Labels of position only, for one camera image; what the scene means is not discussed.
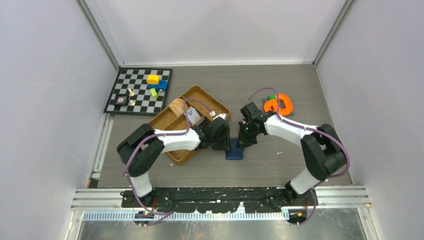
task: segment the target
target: chess piece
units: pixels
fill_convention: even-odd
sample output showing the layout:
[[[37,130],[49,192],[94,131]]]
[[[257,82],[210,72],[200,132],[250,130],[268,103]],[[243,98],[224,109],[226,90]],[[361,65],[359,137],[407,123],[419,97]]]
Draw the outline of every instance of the chess piece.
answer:
[[[133,92],[133,90],[131,90],[131,88],[128,88],[128,92],[129,92],[129,95],[132,97],[132,96],[134,96],[134,95],[136,95],[134,92]]]

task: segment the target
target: white wall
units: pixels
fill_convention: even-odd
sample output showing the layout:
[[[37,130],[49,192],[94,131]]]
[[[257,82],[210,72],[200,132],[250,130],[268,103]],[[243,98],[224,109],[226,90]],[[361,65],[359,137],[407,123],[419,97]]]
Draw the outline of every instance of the white wall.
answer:
[[[424,2],[357,1],[318,65],[382,239],[423,239]]]
[[[87,0],[126,65],[311,62],[344,0]]]
[[[115,69],[73,0],[0,1],[0,239],[63,239]]]

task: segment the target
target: blue toy car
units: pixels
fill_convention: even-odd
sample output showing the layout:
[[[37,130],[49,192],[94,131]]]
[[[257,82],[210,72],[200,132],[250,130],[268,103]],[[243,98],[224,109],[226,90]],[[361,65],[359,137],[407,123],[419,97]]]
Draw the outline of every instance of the blue toy car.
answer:
[[[155,89],[156,91],[166,91],[168,87],[168,81],[161,79],[159,84],[148,84],[147,89]]]

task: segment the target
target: white card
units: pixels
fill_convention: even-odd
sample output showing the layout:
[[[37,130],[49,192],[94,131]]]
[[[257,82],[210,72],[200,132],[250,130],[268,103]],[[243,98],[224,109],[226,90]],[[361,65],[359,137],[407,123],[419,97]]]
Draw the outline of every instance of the white card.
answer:
[[[195,125],[198,121],[202,119],[198,111],[196,111],[196,109],[192,106],[189,109],[187,109],[187,115],[191,125]]]

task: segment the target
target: cable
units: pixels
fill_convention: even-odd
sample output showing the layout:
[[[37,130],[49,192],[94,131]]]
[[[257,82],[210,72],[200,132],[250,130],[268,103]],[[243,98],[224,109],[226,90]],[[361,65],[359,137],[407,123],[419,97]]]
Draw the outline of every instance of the cable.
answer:
[[[272,91],[274,91],[275,92],[275,97],[278,97],[278,93],[277,93],[277,90],[275,90],[274,88],[272,88],[272,87],[263,87],[263,88],[260,88],[259,90],[257,90],[256,92],[254,92],[248,99],[247,99],[247,102],[249,102],[257,93],[259,93],[260,91],[262,91],[262,90],[265,90],[265,89],[270,89],[270,90],[272,90]],[[326,137],[326,138],[328,138],[328,139],[330,139],[333,143],[335,143],[340,149],[341,149],[341,151],[343,152],[343,154],[344,154],[344,156],[346,157],[346,168],[341,172],[341,173],[338,173],[338,174],[335,174],[335,175],[331,175],[329,178],[330,179],[332,179],[332,178],[337,178],[337,177],[340,177],[340,176],[343,176],[343,175],[345,175],[348,171],[349,171],[349,168],[351,167],[351,157],[349,156],[349,154],[348,154],[348,151],[346,150],[346,148],[342,145],[342,143],[341,142],[339,142],[337,139],[335,139],[334,137],[332,137],[331,135],[329,135],[328,133],[326,133],[326,132],[323,132],[323,131],[321,131],[321,130],[318,130],[318,129],[316,129],[316,128],[312,128],[312,127],[304,127],[304,126],[302,126],[302,125],[299,125],[299,124],[296,124],[296,123],[293,123],[293,122],[291,122],[291,121],[288,121],[288,120],[286,120],[286,118],[285,117],[282,117],[280,114],[279,114],[279,111],[280,111],[280,101],[277,101],[277,104],[278,104],[278,108],[277,108],[277,111],[276,111],[276,115],[277,115],[277,118],[278,119],[280,119],[283,123],[285,123],[285,124],[288,124],[288,125],[290,125],[290,126],[293,126],[293,127],[295,127],[295,128],[298,128],[298,129],[302,129],[302,130],[308,130],[308,131],[311,131],[311,132],[314,132],[314,133],[317,133],[317,134],[320,134],[320,135],[322,135],[322,136],[324,136],[324,137]],[[319,186],[320,184],[322,184],[323,182],[321,181],[321,182],[319,182],[319,183],[317,183],[315,186],[313,186],[314,188],[315,187],[317,187],[317,186]]]
[[[305,219],[305,221],[299,223],[299,226],[302,226],[302,225],[306,224],[311,219],[312,215],[314,215],[315,209],[317,209],[317,204],[318,204],[317,194],[312,190],[312,188],[310,188],[308,190],[308,192],[310,192],[310,194],[312,194],[312,197],[313,197],[313,208],[312,208],[312,212],[310,213],[309,216],[307,216],[307,218]]]
[[[274,88],[272,88],[272,87],[263,87],[263,88],[260,88],[259,90],[257,90],[256,92],[254,92],[248,99],[247,99],[247,101],[246,101],[246,104],[257,94],[257,93],[259,93],[260,91],[262,91],[262,90],[265,90],[265,89],[269,89],[269,90],[272,90],[272,91],[274,91],[274,93],[275,93],[275,97],[278,99],[278,97],[279,97],[279,94],[278,94],[278,92],[277,92],[277,90],[275,90]],[[351,167],[351,158],[350,158],[350,156],[349,156],[349,154],[348,154],[348,151],[346,150],[346,148],[342,145],[342,143],[341,142],[339,142],[337,139],[335,139],[334,137],[332,137],[331,135],[329,135],[328,133],[326,133],[326,132],[323,132],[323,131],[321,131],[321,130],[318,130],[318,129],[316,129],[316,128],[312,128],[312,127],[304,127],[304,126],[302,126],[302,125],[299,125],[299,124],[296,124],[296,123],[293,123],[293,122],[291,122],[291,121],[288,121],[288,120],[286,120],[286,118],[285,117],[282,117],[282,116],[280,116],[280,101],[277,101],[277,104],[278,104],[278,108],[277,108],[277,111],[276,111],[276,115],[277,115],[277,118],[278,119],[280,119],[281,120],[281,122],[283,122],[283,123],[285,123],[285,124],[288,124],[288,125],[290,125],[290,126],[293,126],[293,127],[295,127],[295,128],[298,128],[298,129],[301,129],[301,130],[308,130],[308,131],[311,131],[311,132],[314,132],[314,133],[317,133],[317,134],[320,134],[320,135],[322,135],[322,136],[324,136],[324,137],[326,137],[326,138],[328,138],[328,139],[330,139],[333,143],[335,143],[340,149],[341,149],[341,151],[343,152],[343,154],[344,154],[344,156],[346,157],[346,168],[341,172],[341,173],[338,173],[338,174],[334,174],[334,175],[331,175],[330,177],[328,177],[329,179],[332,179],[332,178],[337,178],[337,177],[340,177],[340,176],[343,176],[343,175],[345,175],[348,171],[349,171],[349,168]],[[313,186],[313,188],[316,188],[316,187],[318,187],[320,184],[322,184],[323,183],[323,181],[320,181],[320,182],[318,182],[317,184],[315,184],[314,186]],[[310,213],[310,215],[306,218],[306,220],[305,221],[303,221],[302,223],[299,223],[299,226],[302,226],[303,224],[305,224],[306,222],[308,222],[309,221],[309,219],[311,219],[311,217],[312,217],[312,215],[314,215],[314,213],[315,213],[315,209],[317,208],[317,204],[318,204],[318,201],[317,201],[317,195],[314,193],[314,191],[312,191],[312,189],[309,189],[309,192],[310,193],[312,193],[312,195],[313,195],[313,198],[314,198],[314,201],[313,201],[313,209],[312,209],[312,212]]]
[[[144,209],[144,210],[146,210],[146,211],[148,211],[148,212],[150,212],[150,213],[152,213],[152,214],[154,214],[154,215],[159,215],[159,216],[163,216],[161,219],[159,219],[159,220],[156,220],[156,221],[154,221],[154,222],[151,222],[151,223],[149,223],[149,224],[145,224],[144,226],[145,227],[148,227],[148,226],[152,226],[152,225],[156,225],[156,224],[158,224],[158,223],[160,223],[160,222],[162,222],[165,218],[167,218],[167,217],[169,217],[170,215],[172,215],[173,213],[174,213],[174,211],[171,211],[171,212],[157,212],[157,211],[154,211],[153,209],[152,210],[149,210],[143,203],[142,203],[142,201],[140,200],[140,198],[138,197],[138,194],[137,194],[137,191],[136,191],[136,189],[134,188],[134,184],[133,184],[133,182],[131,181],[131,177],[130,177],[130,174],[128,173],[128,169],[130,168],[130,165],[131,165],[131,163],[133,162],[133,160],[134,160],[134,157],[137,155],[137,153],[139,152],[139,150],[140,150],[140,148],[142,147],[142,145],[143,144],[145,144],[148,140],[150,140],[150,139],[152,139],[152,138],[156,138],[156,137],[162,137],[162,136],[183,136],[183,135],[186,135],[189,131],[190,131],[190,121],[189,121],[189,115],[187,114],[187,106],[186,106],[186,102],[187,101],[194,101],[194,102],[197,102],[197,103],[199,103],[199,104],[201,104],[201,105],[203,105],[210,113],[212,113],[213,111],[211,110],[211,108],[209,107],[209,106],[207,106],[206,104],[204,104],[203,102],[201,102],[201,101],[199,101],[199,100],[197,100],[197,99],[193,99],[193,98],[186,98],[185,100],[184,100],[184,102],[183,102],[183,109],[184,109],[184,115],[185,115],[185,121],[187,122],[187,130],[186,131],[182,131],[182,132],[170,132],[170,133],[158,133],[158,134],[153,134],[153,135],[150,135],[150,136],[148,136],[148,137],[146,137],[146,138],[144,138],[143,140],[141,140],[140,141],[140,143],[135,147],[135,149],[134,149],[134,151],[132,152],[132,154],[131,154],[131,156],[129,157],[129,159],[128,159],[128,162],[126,163],[126,165],[125,165],[125,169],[124,169],[124,171],[123,171],[123,173],[122,173],[122,176],[124,177],[124,176],[126,176],[126,178],[127,178],[127,180],[128,180],[128,182],[129,182],[129,186],[131,187],[131,189],[132,189],[132,192],[134,193],[134,197],[135,197],[135,199],[137,199],[137,202],[138,202],[138,204],[140,204],[140,206]]]

